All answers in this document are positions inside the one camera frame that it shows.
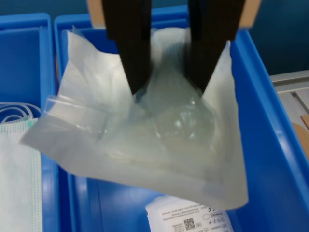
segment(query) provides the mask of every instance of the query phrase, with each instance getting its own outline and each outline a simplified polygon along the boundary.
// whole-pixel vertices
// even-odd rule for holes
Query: white elastic cord
[[[8,119],[11,118],[11,117],[17,117],[17,118],[19,118],[19,119],[18,119],[18,120],[14,120],[14,121],[9,121],[9,122],[7,122],[6,120],[8,120]],[[9,115],[9,116],[7,116],[4,120],[2,120],[1,124],[2,124],[2,123],[5,124],[5,123],[11,123],[11,122],[19,122],[19,121],[22,121],[22,119],[24,119],[24,117],[22,117],[22,116],[20,116],[20,115]]]
[[[18,107],[11,107],[12,105],[18,105],[21,107],[24,107],[24,109],[27,111],[28,114],[26,114],[26,112]],[[0,113],[6,111],[6,110],[18,110],[22,113],[23,117],[19,116],[19,115],[9,115],[7,116],[4,120],[2,120],[2,123],[12,123],[12,122],[17,122],[17,121],[21,121],[23,119],[25,119],[27,117],[27,119],[33,119],[33,113],[30,110],[30,108],[28,107],[32,107],[35,110],[37,110],[39,113],[41,113],[41,110],[39,107],[32,105],[32,104],[28,104],[28,103],[21,103],[21,102],[9,102],[9,101],[4,101],[4,102],[0,102]],[[8,119],[12,118],[12,117],[17,117],[19,118],[18,120],[14,120],[14,121],[8,121]]]

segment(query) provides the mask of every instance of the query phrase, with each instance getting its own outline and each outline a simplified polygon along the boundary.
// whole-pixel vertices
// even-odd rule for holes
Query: surgical face mask
[[[0,231],[42,232],[41,154],[19,143],[37,120],[29,106],[40,111],[0,102]]]

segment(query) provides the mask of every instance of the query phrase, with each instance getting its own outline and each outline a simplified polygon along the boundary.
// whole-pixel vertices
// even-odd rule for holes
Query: gray metal surface
[[[278,93],[309,88],[309,70],[270,76]]]
[[[309,70],[270,77],[291,122],[307,127],[302,115],[309,114]]]

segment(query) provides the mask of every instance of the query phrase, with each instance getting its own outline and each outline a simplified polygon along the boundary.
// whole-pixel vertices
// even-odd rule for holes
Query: clear plastic bag
[[[152,36],[153,73],[132,97],[119,55],[68,32],[57,97],[22,142],[65,170],[230,209],[247,200],[229,43],[204,95],[184,76],[185,30]]]

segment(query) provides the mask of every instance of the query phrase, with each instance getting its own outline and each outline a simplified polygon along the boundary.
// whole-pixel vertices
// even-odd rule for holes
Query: product label
[[[226,211],[184,201],[158,209],[166,232],[233,232]]]

